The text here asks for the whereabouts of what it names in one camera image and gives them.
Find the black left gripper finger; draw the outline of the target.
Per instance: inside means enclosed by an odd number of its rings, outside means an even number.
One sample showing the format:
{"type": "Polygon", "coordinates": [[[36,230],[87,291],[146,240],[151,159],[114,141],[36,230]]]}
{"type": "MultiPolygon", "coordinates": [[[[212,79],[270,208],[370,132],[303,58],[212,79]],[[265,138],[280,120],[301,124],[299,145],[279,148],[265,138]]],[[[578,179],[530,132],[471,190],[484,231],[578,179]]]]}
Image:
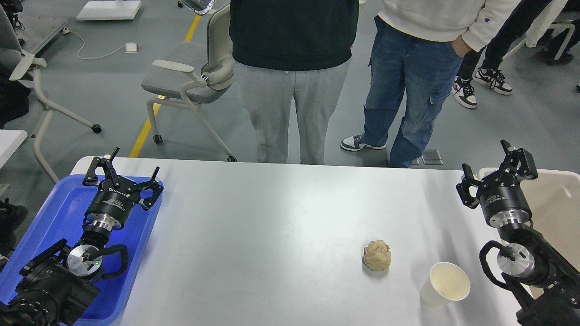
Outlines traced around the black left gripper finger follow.
{"type": "Polygon", "coordinates": [[[157,174],[159,169],[159,167],[154,169],[153,175],[149,180],[134,185],[134,193],[139,194],[140,196],[137,203],[143,208],[144,211],[148,211],[153,207],[164,190],[163,186],[160,185],[160,183],[157,181],[157,174]],[[142,197],[141,192],[145,190],[152,190],[153,194],[147,198],[142,197]]]}
{"type": "Polygon", "coordinates": [[[98,178],[96,176],[96,169],[103,169],[105,179],[110,179],[113,181],[114,187],[120,187],[120,177],[117,175],[116,170],[112,165],[114,157],[117,155],[119,147],[116,147],[109,158],[106,157],[93,157],[91,164],[83,178],[82,184],[84,186],[97,186],[98,178]]]}

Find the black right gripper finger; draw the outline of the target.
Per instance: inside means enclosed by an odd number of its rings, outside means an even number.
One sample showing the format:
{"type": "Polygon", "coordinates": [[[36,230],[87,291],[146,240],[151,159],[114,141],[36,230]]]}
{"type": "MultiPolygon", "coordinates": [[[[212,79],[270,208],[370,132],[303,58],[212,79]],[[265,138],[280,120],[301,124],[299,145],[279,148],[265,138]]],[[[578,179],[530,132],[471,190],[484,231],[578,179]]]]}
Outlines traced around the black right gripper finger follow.
{"type": "Polygon", "coordinates": [[[472,168],[470,165],[463,163],[462,170],[463,170],[463,176],[462,176],[461,182],[456,184],[456,190],[458,192],[458,195],[460,196],[462,204],[464,204],[464,206],[466,206],[470,209],[475,209],[479,206],[480,200],[478,198],[472,196],[470,189],[472,187],[483,188],[486,186],[486,184],[482,180],[477,180],[474,177],[473,171],[472,171],[472,168]]]}
{"type": "Polygon", "coordinates": [[[531,153],[524,148],[516,149],[507,140],[500,141],[505,159],[493,173],[493,180],[534,180],[538,171],[531,153]]]}

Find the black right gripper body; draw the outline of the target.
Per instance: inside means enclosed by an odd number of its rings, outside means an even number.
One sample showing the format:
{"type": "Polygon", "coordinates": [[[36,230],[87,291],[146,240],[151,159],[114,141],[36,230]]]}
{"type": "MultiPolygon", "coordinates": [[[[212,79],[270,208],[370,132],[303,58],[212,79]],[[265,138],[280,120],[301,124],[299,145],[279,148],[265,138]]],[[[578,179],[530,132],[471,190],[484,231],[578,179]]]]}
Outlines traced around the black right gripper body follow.
{"type": "Polygon", "coordinates": [[[476,193],[485,222],[493,228],[531,220],[531,209],[522,192],[520,182],[500,182],[479,188],[476,193]]]}

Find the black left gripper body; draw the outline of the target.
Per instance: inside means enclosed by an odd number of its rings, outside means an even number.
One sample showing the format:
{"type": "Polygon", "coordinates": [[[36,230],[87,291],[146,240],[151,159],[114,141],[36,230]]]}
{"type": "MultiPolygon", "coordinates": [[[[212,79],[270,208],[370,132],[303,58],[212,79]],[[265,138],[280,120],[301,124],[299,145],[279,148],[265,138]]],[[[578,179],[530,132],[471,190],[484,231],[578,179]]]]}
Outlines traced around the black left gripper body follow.
{"type": "Polygon", "coordinates": [[[145,183],[136,183],[132,179],[120,177],[118,188],[112,179],[98,182],[97,177],[86,177],[85,186],[98,188],[95,197],[85,212],[85,225],[97,225],[108,231],[120,230],[135,204],[141,199],[140,192],[145,190],[145,183]]]}

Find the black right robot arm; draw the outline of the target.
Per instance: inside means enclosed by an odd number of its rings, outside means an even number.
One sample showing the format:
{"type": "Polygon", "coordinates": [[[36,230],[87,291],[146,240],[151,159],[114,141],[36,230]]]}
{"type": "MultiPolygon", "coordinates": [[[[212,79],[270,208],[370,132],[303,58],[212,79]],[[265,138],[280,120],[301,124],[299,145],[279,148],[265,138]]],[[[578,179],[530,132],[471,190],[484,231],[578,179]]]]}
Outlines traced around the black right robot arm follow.
{"type": "Polygon", "coordinates": [[[485,222],[504,241],[491,240],[479,253],[485,276],[513,293],[520,305],[522,326],[577,326],[579,272],[534,230],[532,212],[522,192],[522,180],[534,180],[538,171],[531,153],[501,140],[505,159],[498,170],[477,180],[470,165],[462,165],[456,184],[462,204],[481,207],[485,222]]]}

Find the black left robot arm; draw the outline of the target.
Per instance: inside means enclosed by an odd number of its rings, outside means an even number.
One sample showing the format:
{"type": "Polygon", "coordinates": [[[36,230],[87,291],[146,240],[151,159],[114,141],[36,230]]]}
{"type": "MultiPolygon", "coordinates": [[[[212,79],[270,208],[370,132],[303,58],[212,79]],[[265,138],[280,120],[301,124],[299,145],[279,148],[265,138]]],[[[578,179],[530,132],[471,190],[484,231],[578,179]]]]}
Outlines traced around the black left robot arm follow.
{"type": "Polygon", "coordinates": [[[52,189],[1,272],[3,326],[107,326],[124,309],[164,186],[159,167],[122,176],[112,161],[52,189]]]}

